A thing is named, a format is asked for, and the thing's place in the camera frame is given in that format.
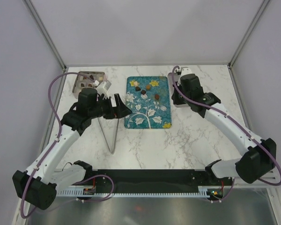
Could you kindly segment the pink box lid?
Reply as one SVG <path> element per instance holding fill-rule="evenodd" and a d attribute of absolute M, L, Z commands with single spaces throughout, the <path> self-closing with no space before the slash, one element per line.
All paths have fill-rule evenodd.
<path fill-rule="evenodd" d="M 180 74 L 174 74 L 174 82 L 172 80 L 172 75 L 171 72 L 168 74 L 168 81 L 169 81 L 169 90 L 171 94 L 171 100 L 173 102 L 173 105 L 176 108 L 183 108 L 183 107 L 188 107 L 188 104 L 184 102 L 184 98 L 181 97 L 181 95 L 177 92 L 176 88 L 174 87 L 174 82 L 177 85 L 177 87 L 182 91 L 182 88 L 180 88 L 180 84 L 178 83 Z"/>

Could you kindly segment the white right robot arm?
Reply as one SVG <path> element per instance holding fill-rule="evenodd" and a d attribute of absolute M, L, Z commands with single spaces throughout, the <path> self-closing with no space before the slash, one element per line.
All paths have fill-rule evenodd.
<path fill-rule="evenodd" d="M 263 139 L 249 129 L 236 124 L 221 100 L 213 93 L 205 93 L 195 74 L 180 75 L 173 83 L 174 105 L 189 105 L 216 126 L 236 147 L 241 158 L 216 160 L 206 166 L 205 181 L 215 185 L 225 177 L 239 177 L 252 184 L 275 168 L 276 143 L 271 138 Z"/>

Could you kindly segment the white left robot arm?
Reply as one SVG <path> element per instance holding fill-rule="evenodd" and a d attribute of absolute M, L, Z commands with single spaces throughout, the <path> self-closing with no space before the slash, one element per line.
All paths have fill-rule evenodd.
<path fill-rule="evenodd" d="M 119 94 L 115 94 L 114 98 L 115 106 L 112 105 L 111 97 L 99 94 L 96 89 L 85 88 L 79 93 L 78 101 L 63 116 L 56 138 L 24 172 L 14 173 L 12 180 L 21 202 L 45 210 L 62 190 L 75 183 L 88 185 L 92 182 L 92 167 L 83 161 L 74 162 L 62 172 L 55 172 L 55 169 L 93 119 L 121 119 L 132 114 Z"/>

